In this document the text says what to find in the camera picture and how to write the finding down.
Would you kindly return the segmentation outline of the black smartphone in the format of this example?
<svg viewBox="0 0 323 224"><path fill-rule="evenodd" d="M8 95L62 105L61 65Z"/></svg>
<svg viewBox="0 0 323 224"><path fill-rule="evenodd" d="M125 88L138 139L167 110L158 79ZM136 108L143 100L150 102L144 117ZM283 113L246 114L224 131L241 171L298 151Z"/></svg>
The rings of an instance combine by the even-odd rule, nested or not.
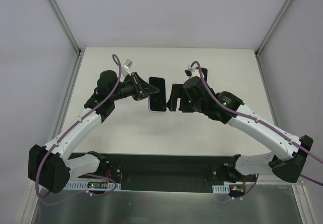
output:
<svg viewBox="0 0 323 224"><path fill-rule="evenodd" d="M166 82L164 78L149 77L148 83L157 87L160 92L149 96L148 109L151 111L166 111Z"/></svg>

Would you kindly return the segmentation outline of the lilac phone case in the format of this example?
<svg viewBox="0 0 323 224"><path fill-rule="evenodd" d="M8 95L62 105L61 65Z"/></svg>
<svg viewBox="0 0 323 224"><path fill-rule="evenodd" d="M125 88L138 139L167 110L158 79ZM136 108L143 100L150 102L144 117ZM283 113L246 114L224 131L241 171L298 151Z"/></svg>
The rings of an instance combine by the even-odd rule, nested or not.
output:
<svg viewBox="0 0 323 224"><path fill-rule="evenodd" d="M167 111L151 111L149 110L150 113L154 113L154 114L165 114Z"/></svg>

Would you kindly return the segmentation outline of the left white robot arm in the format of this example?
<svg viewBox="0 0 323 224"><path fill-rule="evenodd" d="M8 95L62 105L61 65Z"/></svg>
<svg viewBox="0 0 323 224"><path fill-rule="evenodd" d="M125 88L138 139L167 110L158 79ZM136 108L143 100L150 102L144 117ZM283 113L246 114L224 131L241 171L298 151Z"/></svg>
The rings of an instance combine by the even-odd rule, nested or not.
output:
<svg viewBox="0 0 323 224"><path fill-rule="evenodd" d="M119 74L111 70L103 71L94 93L71 126L44 146L34 145L30 149L28 178L50 192L58 193L69 180L79 176L107 176L109 167L104 155L90 151L71 159L71 154L92 130L108 118L115 109L115 101L127 97L140 101L156 93L159 89L145 82L136 72L127 75L121 82Z"/></svg>

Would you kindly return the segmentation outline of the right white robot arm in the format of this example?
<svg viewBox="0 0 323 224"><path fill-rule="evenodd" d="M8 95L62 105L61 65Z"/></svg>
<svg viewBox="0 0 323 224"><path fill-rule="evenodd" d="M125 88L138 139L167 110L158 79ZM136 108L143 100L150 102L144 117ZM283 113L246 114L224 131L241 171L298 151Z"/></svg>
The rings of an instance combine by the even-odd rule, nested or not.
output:
<svg viewBox="0 0 323 224"><path fill-rule="evenodd" d="M267 122L234 94L216 93L195 76L184 84L172 85L166 106L170 111L204 114L246 133L269 149L266 154L236 155L236 162L224 168L228 181L253 174L274 174L285 182L296 183L301 176L313 139L289 134Z"/></svg>

